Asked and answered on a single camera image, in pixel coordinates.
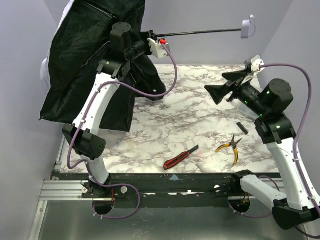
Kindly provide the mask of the lavender folding umbrella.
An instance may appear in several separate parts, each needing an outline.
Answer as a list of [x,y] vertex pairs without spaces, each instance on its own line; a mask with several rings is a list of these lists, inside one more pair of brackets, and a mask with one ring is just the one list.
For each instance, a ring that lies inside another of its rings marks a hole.
[[[143,0],[72,0],[65,7],[47,57],[40,67],[40,80],[47,93],[40,118],[71,124],[82,110],[95,82],[99,62],[107,53],[113,24],[125,22],[139,32],[146,3]],[[131,69],[113,95],[100,128],[129,132],[136,98],[156,102],[166,86],[146,55]]]

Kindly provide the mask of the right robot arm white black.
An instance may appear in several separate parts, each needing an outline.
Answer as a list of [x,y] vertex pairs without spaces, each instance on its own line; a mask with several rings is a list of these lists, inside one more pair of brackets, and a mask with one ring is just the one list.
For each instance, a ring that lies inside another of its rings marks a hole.
[[298,134],[284,114],[294,99],[290,84],[275,78],[259,91],[245,80],[253,76],[247,70],[225,72],[222,74],[225,84],[204,88],[216,105],[230,95],[229,102],[239,100],[258,116],[255,129],[276,163],[285,192],[272,188],[249,170],[232,175],[231,192],[252,195],[271,210],[281,229],[290,230],[320,218],[320,196],[312,187],[301,159],[296,143]]

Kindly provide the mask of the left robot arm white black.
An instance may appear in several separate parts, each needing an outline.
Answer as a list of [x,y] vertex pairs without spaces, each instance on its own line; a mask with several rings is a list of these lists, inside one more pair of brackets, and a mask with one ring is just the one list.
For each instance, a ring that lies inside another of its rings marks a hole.
[[130,72],[132,62],[142,55],[165,57],[167,52],[157,43],[153,30],[137,32],[128,23],[115,23],[107,52],[96,69],[92,90],[72,124],[65,124],[62,129],[69,151],[75,151],[80,162],[90,170],[90,187],[102,193],[110,175],[102,157],[106,140],[98,136],[101,121],[120,83]]

